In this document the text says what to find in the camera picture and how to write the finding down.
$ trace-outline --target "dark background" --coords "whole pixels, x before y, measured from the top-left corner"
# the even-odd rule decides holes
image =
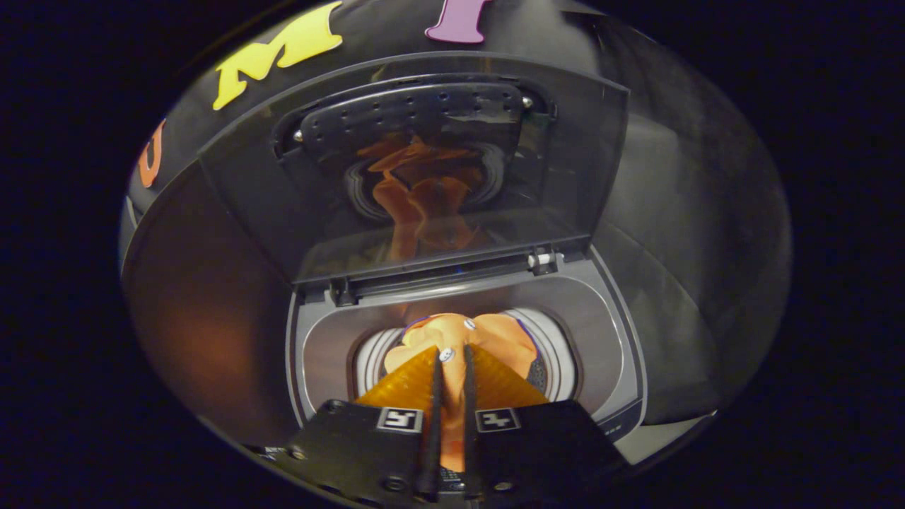
[[[303,6],[5,6],[4,372],[14,376],[3,421],[14,454],[3,454],[3,506],[326,505],[251,464],[170,395],[117,284],[128,172],[187,79],[167,71],[272,5],[265,24]],[[589,504],[902,506],[893,2],[595,5],[671,47],[747,115],[786,185],[795,272],[776,346],[736,404]]]

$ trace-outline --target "washing machine lid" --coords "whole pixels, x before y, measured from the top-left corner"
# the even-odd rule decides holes
[[[301,285],[589,243],[628,90],[494,53],[424,53],[305,82],[199,155],[285,279]]]

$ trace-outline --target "purple letter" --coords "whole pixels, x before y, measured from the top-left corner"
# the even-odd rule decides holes
[[[483,43],[484,36],[478,32],[478,18],[481,7],[490,0],[446,0],[440,21],[424,31],[435,41],[447,43]]]

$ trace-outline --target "yellow letter m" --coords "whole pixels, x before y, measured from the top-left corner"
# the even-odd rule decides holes
[[[214,109],[220,110],[248,87],[248,82],[239,80],[239,71],[254,80],[266,78],[280,49],[286,51],[277,66],[285,68],[342,44],[342,36],[330,32],[330,13],[341,4],[341,1],[333,2],[303,14],[269,43],[248,44],[227,58],[216,68],[220,72],[220,87]]]

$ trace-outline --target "orange towel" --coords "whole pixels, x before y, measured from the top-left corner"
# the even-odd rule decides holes
[[[474,166],[441,172],[432,163],[473,158],[476,153],[431,146],[417,136],[406,143],[401,133],[391,133],[357,154],[379,158],[367,170],[384,175],[373,195],[393,218],[390,261],[414,258],[419,240],[438,251],[462,249],[472,243],[477,231],[468,227],[459,208],[468,193],[483,181],[483,175]]]
[[[446,356],[449,351],[452,352],[452,357],[443,361],[440,464],[456,472],[464,469],[465,344],[478,347],[473,349],[473,353],[475,378],[480,391],[499,393],[497,398],[479,397],[479,405],[486,404],[486,401],[515,401],[502,405],[509,407],[547,402],[542,394],[524,381],[538,353],[531,338],[514,318],[502,314],[483,314],[472,320],[460,314],[445,313],[412,324],[405,332],[402,345],[387,353],[384,362],[386,372],[393,373],[419,353],[433,351],[434,347],[440,349],[442,359],[444,351]],[[513,385],[515,379],[520,379],[523,386],[516,388]],[[521,391],[516,398],[508,396],[513,390]]]

